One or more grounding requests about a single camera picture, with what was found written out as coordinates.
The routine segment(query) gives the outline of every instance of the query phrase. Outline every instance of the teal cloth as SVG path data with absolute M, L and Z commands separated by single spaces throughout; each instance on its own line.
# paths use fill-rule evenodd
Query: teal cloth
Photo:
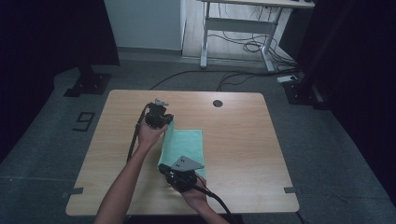
M 172 121 L 163 138 L 163 152 L 159 164 L 172 166 L 180 156 L 205 165 L 202 130 L 175 130 L 175 122 Z M 195 172 L 205 178 L 205 168 Z

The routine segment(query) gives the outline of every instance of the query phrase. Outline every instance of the desk leg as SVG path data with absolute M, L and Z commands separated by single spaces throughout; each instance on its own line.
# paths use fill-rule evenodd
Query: desk leg
M 202 43 L 201 48 L 201 68 L 206 68 L 206 59 L 207 59 L 207 22 L 209 20 L 209 9 L 210 3 L 207 3 L 206 6 L 206 15 L 205 15 L 205 26 L 204 26 L 204 42 Z
M 276 31 L 277 24 L 279 22 L 280 14 L 282 13 L 283 7 L 280 7 L 279 10 L 277 11 L 276 18 L 273 21 L 273 24 L 271 26 L 270 34 L 265 41 L 264 48 L 262 48 L 262 57 L 264 58 L 265 64 L 267 65 L 267 69 L 269 72 L 275 72 L 274 66 L 272 64 L 272 57 L 269 52 L 269 48 L 271 47 L 271 42 L 274 38 L 274 34 Z

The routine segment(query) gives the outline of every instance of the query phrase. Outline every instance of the wrist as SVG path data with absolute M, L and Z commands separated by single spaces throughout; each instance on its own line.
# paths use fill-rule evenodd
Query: wrist
M 199 203 L 191 204 L 190 207 L 200 215 L 213 211 L 207 202 L 199 202 Z
M 151 146 L 150 146 L 150 145 L 147 145 L 147 144 L 139 144 L 139 145 L 137 146 L 136 152 L 137 152 L 137 151 L 149 152 L 150 149 L 151 149 Z

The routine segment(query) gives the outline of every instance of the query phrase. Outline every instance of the electrical cord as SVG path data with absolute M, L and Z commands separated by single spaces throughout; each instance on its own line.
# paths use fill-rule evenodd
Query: electrical cord
M 213 193 L 212 191 L 210 191 L 207 186 L 205 185 L 204 181 L 201 179 L 201 177 L 199 177 L 197 174 L 194 174 L 204 185 L 204 188 L 198 187 L 195 184 L 190 184 L 188 181 L 186 181 L 183 178 L 180 178 L 177 175 L 171 175 L 170 173 L 167 173 L 166 175 L 171 176 L 171 178 L 177 179 L 177 181 L 183 182 L 185 184 L 188 184 L 192 189 L 196 189 L 202 193 L 204 193 L 205 195 L 209 196 L 210 198 L 215 199 L 216 201 L 218 201 L 218 203 L 221 205 L 221 207 L 224 208 L 224 210 L 227 213 L 227 216 L 229 217 L 229 219 L 231 220 L 231 222 L 233 224 L 238 224 L 238 221 L 236 221 L 235 217 L 233 216 L 233 214 L 231 213 L 230 209 L 228 209 L 227 205 L 224 203 L 224 201 L 215 193 Z
M 194 74 L 194 73 L 224 73 L 223 77 L 221 78 L 219 85 L 216 88 L 216 91 L 222 91 L 222 87 L 224 85 L 238 85 L 235 83 L 225 83 L 225 80 L 231 78 L 231 77 L 237 77 L 237 76 L 254 76 L 254 77 L 269 77 L 269 76 L 275 76 L 275 75 L 281 75 L 281 74 L 288 74 L 288 73 L 296 73 L 299 72 L 300 70 L 297 68 L 290 68 L 290 69 L 285 69 L 285 70 L 278 70 L 277 72 L 272 72 L 272 73 L 251 73 L 251 72 L 246 72 L 246 71 L 225 71 L 225 70 L 213 70 L 213 71 L 202 71 L 202 70 L 190 70 L 190 71 L 183 71 L 183 72 L 179 72 L 176 74 L 171 75 L 170 77 L 167 77 L 161 81 L 159 81 L 157 84 L 155 84 L 154 86 L 152 86 L 149 90 L 152 91 L 154 90 L 156 87 L 160 86 L 161 84 L 163 84 L 165 81 L 173 78 L 173 77 L 178 77 L 181 75 L 185 75 L 185 74 Z
M 226 6 L 226 4 L 224 4 L 224 6 L 225 6 L 225 12 L 226 12 L 227 16 L 230 17 L 230 15 L 229 15 L 228 12 L 227 12 L 227 6 Z M 268 19 L 267 19 L 268 21 L 269 21 L 270 18 L 271 18 L 271 14 L 272 14 L 273 12 L 277 12 L 277 11 L 278 11 L 278 8 L 276 8 L 275 11 L 273 11 L 273 7 L 269 7 L 269 8 L 270 8 L 269 11 L 265 10 L 265 12 L 268 13 Z M 249 18 L 251 18 L 251 17 L 254 15 L 254 13 L 256 13 L 256 12 L 258 11 L 257 9 L 258 9 L 258 8 L 255 7 L 255 10 L 253 11 L 253 13 L 250 15 Z M 221 17 L 220 3 L 219 3 L 219 8 L 218 8 L 218 10 L 219 10 L 219 16 Z M 260 15 L 259 15 L 259 17 L 258 17 L 258 20 L 260 20 L 260 18 L 261 18 L 261 16 L 262 16 L 263 10 L 264 10 L 264 7 L 262 7 L 262 10 L 261 10 Z M 204 13 L 203 15 L 205 16 L 205 4 L 204 4 L 203 13 Z M 230 38 L 230 37 L 228 37 L 228 36 L 225 34 L 224 31 L 223 31 L 222 33 L 223 33 L 224 36 L 221 36 L 221 35 L 208 35 L 208 36 L 215 36 L 215 37 L 222 38 L 222 39 L 224 39 L 224 40 L 226 40 L 226 41 L 229 41 L 229 42 L 232 42 L 232 43 L 235 43 L 235 44 L 243 45 L 243 50 L 244 50 L 244 51 L 247 51 L 247 52 L 258 52 L 258 51 L 262 50 L 263 46 L 265 45 L 266 39 L 267 39 L 267 35 L 257 35 L 257 36 L 254 36 L 254 34 L 252 34 L 252 37 L 251 37 L 251 38 Z M 263 42 L 257 41 L 256 38 L 258 38 L 258 37 L 265 37 L 265 40 L 264 40 Z M 276 40 L 276 39 L 273 38 L 273 40 L 275 40 L 276 46 L 275 46 L 273 49 L 270 47 L 270 48 L 269 48 L 269 51 L 270 51 L 270 54 L 273 56 L 273 58 L 275 58 L 275 61 L 276 61 L 277 63 L 280 63 L 280 65 L 278 65 L 277 68 L 279 68 L 280 66 L 295 67 L 296 64 L 297 64 L 296 62 L 294 62 L 294 61 L 291 60 L 291 59 L 287 59 L 287 58 L 285 58 L 285 57 L 282 57 L 282 56 L 280 56 L 280 55 L 278 55 L 278 54 L 276 53 L 276 47 L 277 47 L 278 43 L 277 43 L 277 40 Z
M 308 224 L 308 223 L 309 223 L 308 221 L 306 221 L 306 220 L 301 216 L 301 214 L 300 214 L 299 211 L 297 211 L 296 214 L 297 214 L 297 217 L 300 219 L 300 221 L 301 221 L 302 224 Z
M 134 144 L 136 142 L 137 136 L 139 135 L 139 129 L 140 129 L 140 126 L 142 125 L 142 120 L 145 117 L 145 113 L 146 113 L 146 110 L 148 107 L 149 107 L 149 104 L 147 104 L 145 106 L 142 113 L 140 114 L 139 120 L 137 121 L 136 125 L 134 126 L 134 137 L 132 138 L 132 143 L 131 143 L 131 146 L 129 147 L 128 156 L 126 159 L 127 162 L 132 157 L 132 152 L 134 151 Z

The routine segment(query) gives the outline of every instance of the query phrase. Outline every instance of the black tape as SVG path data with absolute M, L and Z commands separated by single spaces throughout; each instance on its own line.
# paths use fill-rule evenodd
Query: black tape
M 86 123 L 85 128 L 81 129 L 81 128 L 74 128 L 73 131 L 75 132 L 87 132 L 88 129 L 91 126 L 93 117 L 95 116 L 95 113 L 93 112 L 81 112 L 79 113 L 78 119 L 76 120 L 77 123 Z
M 72 191 L 70 191 L 70 192 L 64 192 L 64 194 L 62 194 L 62 198 L 67 198 L 73 194 L 82 194 L 83 191 L 84 191 L 84 188 L 72 189 Z
M 299 188 L 295 187 L 288 187 L 288 188 L 283 188 L 285 190 L 285 193 L 295 193 L 295 194 L 302 194 L 303 192 Z

